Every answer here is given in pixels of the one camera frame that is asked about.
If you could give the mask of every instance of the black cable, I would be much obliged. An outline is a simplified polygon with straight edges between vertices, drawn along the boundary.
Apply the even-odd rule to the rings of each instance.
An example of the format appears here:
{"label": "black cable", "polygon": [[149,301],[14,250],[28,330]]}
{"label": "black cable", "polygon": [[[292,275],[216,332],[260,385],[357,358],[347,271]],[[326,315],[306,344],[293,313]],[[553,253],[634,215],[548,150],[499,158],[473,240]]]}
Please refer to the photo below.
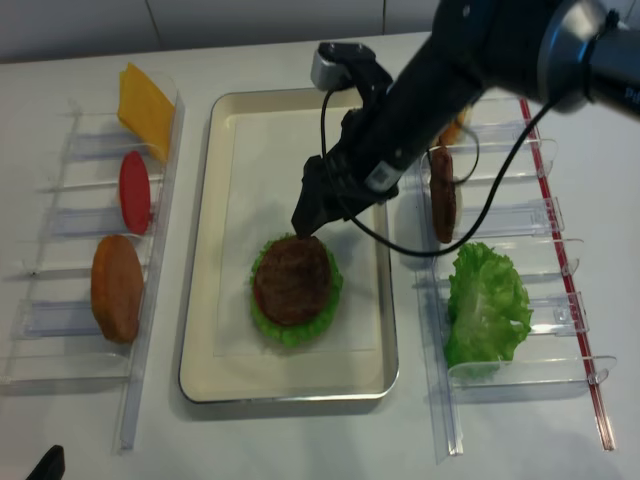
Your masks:
{"label": "black cable", "polygon": [[[471,176],[474,174],[474,172],[476,171],[476,168],[478,166],[478,161],[480,160],[480,139],[478,138],[478,135],[476,134],[476,132],[471,130],[466,125],[463,125],[462,123],[460,123],[460,121],[457,118],[455,120],[455,124],[458,126],[458,128],[460,128],[460,130],[462,130],[464,133],[466,133],[468,136],[470,136],[473,139],[473,142],[476,145],[476,161],[473,163],[473,168],[471,169],[471,171],[466,176],[464,176],[463,178],[458,179],[458,180],[453,180],[451,182],[449,182],[449,180],[446,180],[444,178],[440,178],[441,181],[443,181],[445,183],[451,183],[451,185],[453,185],[454,187],[457,187],[458,185],[462,185],[463,183],[466,183],[467,180],[469,180],[471,178]],[[447,149],[447,145],[439,145],[435,149],[438,149],[438,148]],[[433,171],[433,165],[431,164],[431,149],[430,148],[427,149],[427,160],[429,161],[429,168],[431,169],[431,175],[435,175],[435,172]]]}
{"label": "black cable", "polygon": [[[322,158],[324,160],[326,160],[326,158],[327,158],[327,140],[326,140],[326,135],[325,135],[325,116],[326,116],[326,113],[327,113],[327,105],[329,104],[329,99],[331,98],[331,95],[333,95],[333,93],[334,93],[334,90],[329,90],[327,92],[327,94],[325,95],[324,102],[322,103],[322,110],[321,110],[321,113],[320,113],[320,142],[321,142],[321,148],[322,148]],[[349,218],[349,220],[351,220],[364,233],[366,233],[367,235],[369,235],[373,239],[377,240],[378,242],[382,243],[387,248],[390,248],[391,250],[395,250],[398,253],[401,253],[403,255],[408,255],[408,256],[411,256],[411,257],[430,258],[430,257],[441,257],[443,255],[447,255],[447,254],[457,250],[462,245],[464,245],[478,231],[478,228],[480,228],[480,225],[482,224],[482,222],[484,221],[485,217],[487,216],[487,213],[489,213],[489,209],[491,208],[491,203],[493,202],[493,198],[495,197],[496,192],[498,191],[498,187],[500,186],[500,182],[502,181],[502,179],[504,178],[505,174],[507,173],[507,169],[509,168],[509,165],[511,165],[511,162],[513,161],[513,158],[515,157],[516,153],[518,152],[518,149],[522,146],[524,141],[527,139],[527,137],[529,136],[531,131],[535,128],[535,126],[542,119],[542,117],[544,117],[545,114],[549,110],[551,110],[558,103],[559,100],[560,100],[560,98],[555,99],[555,100],[550,100],[549,102],[547,102],[540,109],[540,111],[536,114],[536,116],[531,119],[531,121],[528,123],[528,125],[526,127],[524,127],[524,129],[522,130],[522,133],[520,133],[520,136],[518,137],[516,142],[513,144],[513,147],[511,148],[511,151],[509,152],[509,155],[507,155],[507,158],[505,159],[504,163],[502,164],[502,167],[500,168],[500,171],[498,172],[498,175],[496,175],[496,179],[493,181],[493,185],[491,186],[491,190],[489,191],[489,195],[487,196],[487,200],[486,200],[486,202],[484,204],[484,207],[482,207],[482,211],[480,212],[480,215],[478,215],[478,218],[476,219],[475,223],[473,224],[473,226],[469,229],[469,231],[460,240],[458,240],[453,245],[450,245],[450,246],[448,246],[448,247],[446,247],[446,248],[444,248],[442,250],[434,250],[434,251],[430,251],[430,252],[409,250],[407,248],[404,248],[404,247],[401,247],[399,245],[396,245],[393,242],[390,242],[389,240],[384,238],[382,235],[377,234],[376,232],[374,232],[373,230],[368,228],[366,225],[364,225],[360,220],[358,220],[349,211],[348,207],[342,201],[343,195],[340,192],[338,192],[338,189],[336,188],[336,185],[334,183],[333,174],[331,173],[331,169],[329,168],[329,165],[325,162],[325,165],[327,167],[327,175],[329,177],[329,182],[331,183],[331,188],[333,190],[333,193],[336,195],[336,198],[338,200],[338,203],[340,204],[340,207],[342,207],[342,210],[344,210],[344,213]]]}

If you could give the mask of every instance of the cheese slice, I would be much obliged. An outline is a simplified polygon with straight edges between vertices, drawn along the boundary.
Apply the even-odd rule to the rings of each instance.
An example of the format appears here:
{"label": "cheese slice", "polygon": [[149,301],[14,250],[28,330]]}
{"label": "cheese slice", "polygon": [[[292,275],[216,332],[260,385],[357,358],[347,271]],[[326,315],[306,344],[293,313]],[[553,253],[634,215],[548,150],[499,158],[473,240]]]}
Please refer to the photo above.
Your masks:
{"label": "cheese slice", "polygon": [[132,63],[120,72],[118,118],[166,164],[169,159],[171,121],[175,108],[145,73]]}

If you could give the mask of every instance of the green lettuce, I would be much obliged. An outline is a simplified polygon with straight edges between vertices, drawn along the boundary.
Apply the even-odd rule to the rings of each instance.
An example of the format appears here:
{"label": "green lettuce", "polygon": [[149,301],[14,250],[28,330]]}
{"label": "green lettuce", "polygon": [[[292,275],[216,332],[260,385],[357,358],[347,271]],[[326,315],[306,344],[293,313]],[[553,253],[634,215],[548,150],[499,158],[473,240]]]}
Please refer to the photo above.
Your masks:
{"label": "green lettuce", "polygon": [[449,368],[465,362],[513,360],[531,331],[529,294],[506,255],[484,243],[467,243],[453,262],[445,346]]}

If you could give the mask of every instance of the red tomato slice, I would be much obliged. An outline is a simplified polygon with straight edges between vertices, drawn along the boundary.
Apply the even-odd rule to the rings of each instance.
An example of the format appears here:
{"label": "red tomato slice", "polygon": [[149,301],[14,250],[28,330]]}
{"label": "red tomato slice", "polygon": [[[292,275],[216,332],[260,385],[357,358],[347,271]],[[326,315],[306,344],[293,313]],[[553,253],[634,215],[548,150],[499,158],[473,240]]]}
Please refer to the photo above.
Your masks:
{"label": "red tomato slice", "polygon": [[122,160],[119,187],[125,225],[131,233],[144,234],[151,221],[151,188],[147,167],[138,152],[129,152]]}

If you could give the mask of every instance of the robotic arm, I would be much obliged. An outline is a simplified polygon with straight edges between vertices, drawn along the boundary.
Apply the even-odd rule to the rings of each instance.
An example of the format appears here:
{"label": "robotic arm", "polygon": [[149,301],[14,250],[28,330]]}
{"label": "robotic arm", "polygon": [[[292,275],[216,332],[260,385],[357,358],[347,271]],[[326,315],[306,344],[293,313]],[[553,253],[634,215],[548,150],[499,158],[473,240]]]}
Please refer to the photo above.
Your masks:
{"label": "robotic arm", "polygon": [[564,113],[590,100],[639,116],[640,32],[597,0],[442,0],[395,82],[359,44],[320,44],[311,77],[323,91],[356,87],[363,106],[326,157],[304,166],[292,218],[301,238],[348,220],[345,207],[357,215],[397,195],[405,170],[488,88]]}

